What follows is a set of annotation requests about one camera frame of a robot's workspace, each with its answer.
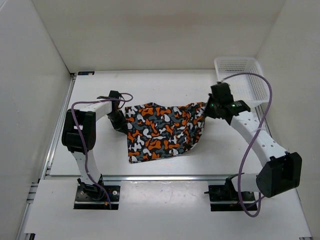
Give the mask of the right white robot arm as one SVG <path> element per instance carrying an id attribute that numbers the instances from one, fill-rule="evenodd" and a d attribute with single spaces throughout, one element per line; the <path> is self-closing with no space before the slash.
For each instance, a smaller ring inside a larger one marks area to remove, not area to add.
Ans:
<path id="1" fill-rule="evenodd" d="M 288 152 L 262 129 L 250 107 L 243 100 L 234 100 L 227 83 L 211 86 L 204 115 L 225 120 L 244 138 L 262 166 L 259 173 L 240 172 L 230 177 L 224 188 L 227 198 L 236 200 L 243 192 L 258 192 L 271 198 L 300 185 L 301 156 Z"/>

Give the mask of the orange camouflage shorts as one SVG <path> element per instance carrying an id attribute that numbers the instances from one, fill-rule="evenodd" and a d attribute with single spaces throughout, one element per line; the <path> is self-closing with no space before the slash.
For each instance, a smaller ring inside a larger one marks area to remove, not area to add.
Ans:
<path id="1" fill-rule="evenodd" d="M 205 128 L 204 102 L 127 106 L 127 152 L 131 164 L 182 155 L 199 142 Z"/>

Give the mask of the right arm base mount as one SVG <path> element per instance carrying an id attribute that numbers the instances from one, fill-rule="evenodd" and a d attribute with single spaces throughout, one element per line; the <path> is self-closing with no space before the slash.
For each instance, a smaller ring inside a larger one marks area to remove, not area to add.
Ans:
<path id="1" fill-rule="evenodd" d="M 211 212 L 242 212 L 243 209 L 239 203 L 237 192 L 228 192 L 225 185 L 209 185 L 208 190 L 204 192 L 209 196 Z M 245 191 L 241 193 L 244 206 L 248 211 L 257 211 L 255 194 Z"/>

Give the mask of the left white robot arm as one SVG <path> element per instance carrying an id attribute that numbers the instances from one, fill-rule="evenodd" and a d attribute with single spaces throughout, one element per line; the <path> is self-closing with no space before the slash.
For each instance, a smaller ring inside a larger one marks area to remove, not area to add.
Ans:
<path id="1" fill-rule="evenodd" d="M 113 129 L 126 134 L 127 121 L 120 103 L 133 100 L 129 93 L 111 90 L 108 96 L 99 96 L 93 101 L 76 101 L 67 110 L 62 129 L 62 145 L 76 160 L 80 178 L 77 180 L 82 191 L 95 201 L 110 200 L 104 180 L 98 170 L 93 148 L 97 139 L 97 121 L 107 117 Z"/>

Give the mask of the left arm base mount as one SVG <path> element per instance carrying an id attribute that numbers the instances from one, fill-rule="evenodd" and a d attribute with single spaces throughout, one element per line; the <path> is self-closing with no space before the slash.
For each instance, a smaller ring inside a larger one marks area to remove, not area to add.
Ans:
<path id="1" fill-rule="evenodd" d="M 104 186 L 110 202 L 102 190 L 89 193 L 87 190 L 78 184 L 73 208 L 75 210 L 118 210 L 121 194 L 120 185 L 105 185 Z"/>

